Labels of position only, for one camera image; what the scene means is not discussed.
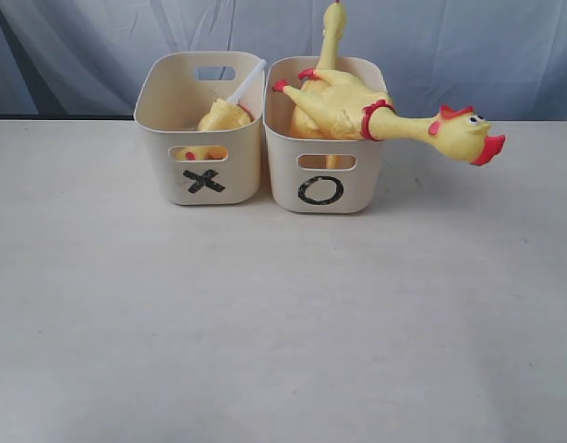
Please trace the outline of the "whole rubber chicken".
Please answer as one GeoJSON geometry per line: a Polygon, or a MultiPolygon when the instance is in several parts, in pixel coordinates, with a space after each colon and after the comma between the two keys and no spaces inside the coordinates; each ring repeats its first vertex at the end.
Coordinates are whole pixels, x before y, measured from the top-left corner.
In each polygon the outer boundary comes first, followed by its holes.
{"type": "MultiPolygon", "coordinates": [[[[339,41],[344,34],[346,11],[339,1],[331,3],[323,16],[323,42],[316,68],[336,68],[339,41]]],[[[325,138],[314,122],[298,107],[294,109],[290,136],[294,138],[325,138]]]]}
{"type": "Polygon", "coordinates": [[[459,111],[442,105],[428,118],[398,115],[390,95],[373,90],[355,75],[336,69],[310,68],[300,79],[321,80],[320,92],[298,89],[284,79],[272,90],[285,94],[305,113],[309,127],[333,140],[370,140],[407,138],[427,143],[444,156],[483,166],[501,153],[504,135],[492,136],[491,124],[473,107],[459,111]]]}

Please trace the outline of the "cream left plastic bin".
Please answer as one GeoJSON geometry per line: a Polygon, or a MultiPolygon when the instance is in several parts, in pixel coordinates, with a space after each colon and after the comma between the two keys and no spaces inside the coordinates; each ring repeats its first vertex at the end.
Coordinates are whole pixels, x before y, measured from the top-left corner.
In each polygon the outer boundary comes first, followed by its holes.
{"type": "Polygon", "coordinates": [[[163,196],[178,205],[243,202],[259,189],[264,65],[250,53],[181,52],[159,59],[141,88],[134,119],[163,196]],[[243,83],[250,123],[202,132],[201,118],[243,83]]]}

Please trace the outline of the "detached rubber chicken head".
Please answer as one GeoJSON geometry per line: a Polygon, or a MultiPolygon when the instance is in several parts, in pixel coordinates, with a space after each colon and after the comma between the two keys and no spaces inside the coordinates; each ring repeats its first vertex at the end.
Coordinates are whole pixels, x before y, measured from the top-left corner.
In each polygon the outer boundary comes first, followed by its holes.
{"type": "MultiPolygon", "coordinates": [[[[197,126],[199,132],[231,130],[252,122],[249,111],[240,104],[252,83],[263,73],[267,62],[260,59],[237,89],[225,100],[217,99],[197,126]]],[[[185,161],[223,160],[227,157],[226,147],[221,145],[190,146],[182,151],[185,161]]]]}

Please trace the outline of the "headless rubber chicken body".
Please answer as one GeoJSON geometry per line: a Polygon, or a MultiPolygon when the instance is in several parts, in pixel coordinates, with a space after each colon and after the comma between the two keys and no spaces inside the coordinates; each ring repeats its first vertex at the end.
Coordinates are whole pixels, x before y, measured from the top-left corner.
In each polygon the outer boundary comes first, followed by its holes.
{"type": "MultiPolygon", "coordinates": [[[[250,123],[251,117],[245,108],[218,99],[199,121],[198,131],[231,130],[250,123]]],[[[220,145],[193,147],[191,152],[188,158],[195,161],[221,160],[227,156],[227,149],[220,145]]]]}

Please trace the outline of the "cream bin with black circle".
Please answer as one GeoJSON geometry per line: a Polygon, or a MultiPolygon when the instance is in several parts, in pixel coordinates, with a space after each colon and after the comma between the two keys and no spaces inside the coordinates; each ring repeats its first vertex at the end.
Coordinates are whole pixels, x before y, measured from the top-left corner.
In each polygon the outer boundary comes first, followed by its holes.
{"type": "Polygon", "coordinates": [[[317,64],[316,56],[293,56],[271,65],[264,92],[263,124],[273,198],[304,213],[354,213],[373,199],[382,144],[374,141],[299,139],[289,136],[295,105],[271,90],[285,79],[299,88],[297,74],[317,64]]]}

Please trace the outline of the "blue-white backdrop curtain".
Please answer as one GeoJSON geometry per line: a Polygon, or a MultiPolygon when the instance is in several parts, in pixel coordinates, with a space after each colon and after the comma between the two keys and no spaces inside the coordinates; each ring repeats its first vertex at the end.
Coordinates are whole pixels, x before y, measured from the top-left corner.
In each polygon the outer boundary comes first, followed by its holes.
{"type": "MultiPolygon", "coordinates": [[[[0,115],[131,114],[152,64],[320,51],[323,1],[0,1],[0,115]]],[[[340,53],[380,67],[399,111],[472,105],[567,120],[567,1],[349,1],[340,53]]]]}

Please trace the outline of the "whole rubber chicken front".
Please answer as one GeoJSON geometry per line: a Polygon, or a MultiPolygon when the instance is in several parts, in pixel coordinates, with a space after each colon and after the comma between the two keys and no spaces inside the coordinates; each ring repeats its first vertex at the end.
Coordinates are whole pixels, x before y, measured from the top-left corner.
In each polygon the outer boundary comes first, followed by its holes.
{"type": "MultiPolygon", "coordinates": [[[[339,41],[344,34],[346,11],[339,1],[331,3],[323,16],[323,42],[316,68],[336,68],[339,41]]],[[[290,136],[294,138],[325,138],[314,122],[298,107],[294,109],[290,136]]]]}

